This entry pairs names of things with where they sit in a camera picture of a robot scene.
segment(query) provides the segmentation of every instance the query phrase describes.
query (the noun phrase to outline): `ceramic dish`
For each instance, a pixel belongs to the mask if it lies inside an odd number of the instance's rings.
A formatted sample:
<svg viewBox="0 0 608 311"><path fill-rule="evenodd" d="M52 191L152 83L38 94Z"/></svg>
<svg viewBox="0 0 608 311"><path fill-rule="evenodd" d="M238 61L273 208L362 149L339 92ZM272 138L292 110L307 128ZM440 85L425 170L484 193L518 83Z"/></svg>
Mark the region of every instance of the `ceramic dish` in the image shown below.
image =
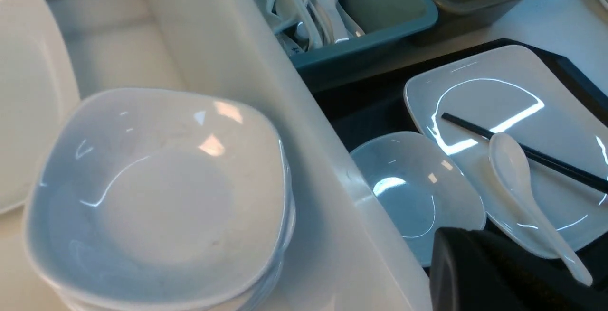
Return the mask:
<svg viewBox="0 0 608 311"><path fill-rule="evenodd" d="M608 176L608 130L529 49L510 45L416 77L404 98L417 128L435 141L482 195L490 219L526 250L556 258L534 225L510 212L489 178L488 141L444 119L443 112L600 177ZM539 207L574 249L608 231L606 195L530 162Z"/></svg>
<svg viewBox="0 0 608 311"><path fill-rule="evenodd" d="M257 282L291 194L273 125L214 97L126 88L83 101L24 214L55 288L108 309L204 309Z"/></svg>
<svg viewBox="0 0 608 311"><path fill-rule="evenodd" d="M351 156L422 266L430 266L439 227L484 228L481 197L423 135L386 134L357 147Z"/></svg>
<svg viewBox="0 0 608 311"><path fill-rule="evenodd" d="M279 260L272 266L272 269L258 281L252 289L248 290L241 296L234 298L223 304L214 306L205 311L252 311L260 303L270 295L278 279L281 276L283 269L283 260ZM87 304L86 302L80 301L72 296L67 296L62 293L58 293L61 301L73 311L116 311L115 309L107 309L97 305Z"/></svg>
<svg viewBox="0 0 608 311"><path fill-rule="evenodd" d="M289 246L289 242L291 242L291 237L295 229L295 202L293 201L293 196L289 198L288 203L289 214L287 214L288 218L285 222L285 230L282 235L282 250L276 254L276 263L272 266L271 270L269 270L269 272L267 272L265 276L263 276L263 278L255 283L249 290L245 291L245 293L228 302L224 302L220 305L213 306L210 309L206 309L205 311L253 310L272 292L276 286L276 283L278 282L278 279L280 278L281 270L283 268L283 253L287 249L287 246ZM115 311L114 309L107 309L105 307L88 304L87 302L78 300L73 296L63 294L61 291L56 292L63 303L73 311Z"/></svg>
<svg viewBox="0 0 608 311"><path fill-rule="evenodd" d="M37 163L79 103L57 23L44 0L0 0L0 214L22 205Z"/></svg>

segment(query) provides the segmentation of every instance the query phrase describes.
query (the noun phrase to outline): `chopsticks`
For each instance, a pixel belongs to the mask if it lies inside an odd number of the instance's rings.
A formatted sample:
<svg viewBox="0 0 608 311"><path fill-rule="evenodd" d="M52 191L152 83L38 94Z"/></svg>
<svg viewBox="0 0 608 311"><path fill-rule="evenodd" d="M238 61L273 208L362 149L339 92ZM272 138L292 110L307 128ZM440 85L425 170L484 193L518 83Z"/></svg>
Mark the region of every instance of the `chopsticks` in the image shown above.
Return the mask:
<svg viewBox="0 0 608 311"><path fill-rule="evenodd" d="M483 127L475 125L475 123L470 123L469 121L463 120L458 116L454 116L449 113L443 113L443 115L441 115L441 118L453 123L454 125L458 125L463 129L467 129L470 132L481 135L482 137L487 138L488 140L494 135L492 131L489 131ZM571 166L566 162L551 157L550 155L541 153L540 151L537 151L535 149L531 149L528 146L522 144L519 144L519 146L521 146L523 152L526 153L526 157L534 160L535 162L547 166L548 168L562 173L563 175L571 177L571 179L575 179L584 185L590 186L591 188L595 188L595 190L599 192L608 194L608 181L606 181L606 179L602 179L587 171L576 168L575 166Z"/></svg>

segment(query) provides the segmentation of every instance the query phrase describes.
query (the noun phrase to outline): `white container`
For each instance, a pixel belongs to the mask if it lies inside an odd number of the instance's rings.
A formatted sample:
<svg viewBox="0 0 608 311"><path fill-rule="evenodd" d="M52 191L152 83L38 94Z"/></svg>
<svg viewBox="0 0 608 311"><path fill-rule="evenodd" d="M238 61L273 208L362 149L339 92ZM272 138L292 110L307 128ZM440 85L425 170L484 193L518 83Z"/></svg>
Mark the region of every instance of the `white container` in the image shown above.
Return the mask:
<svg viewBox="0 0 608 311"><path fill-rule="evenodd" d="M253 1L101 1L51 3L83 97L120 86L216 95L260 110L281 134L298 220L260 311L432 309L424 270ZM18 219L0 220L2 307L66 311L26 263Z"/></svg>

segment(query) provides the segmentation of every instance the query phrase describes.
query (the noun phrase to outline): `table surface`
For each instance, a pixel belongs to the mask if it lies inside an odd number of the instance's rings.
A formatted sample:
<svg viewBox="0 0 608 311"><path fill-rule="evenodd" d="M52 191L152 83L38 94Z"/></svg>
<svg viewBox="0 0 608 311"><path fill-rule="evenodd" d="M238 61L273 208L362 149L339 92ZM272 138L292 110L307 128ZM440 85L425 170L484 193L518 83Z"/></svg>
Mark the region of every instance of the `table surface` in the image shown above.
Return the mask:
<svg viewBox="0 0 608 311"><path fill-rule="evenodd" d="M375 75L498 38L567 56L608 94L608 11L597 0L523 0L490 28L430 47L404 47L358 75ZM67 310L24 257L21 209L0 216L0 310Z"/></svg>

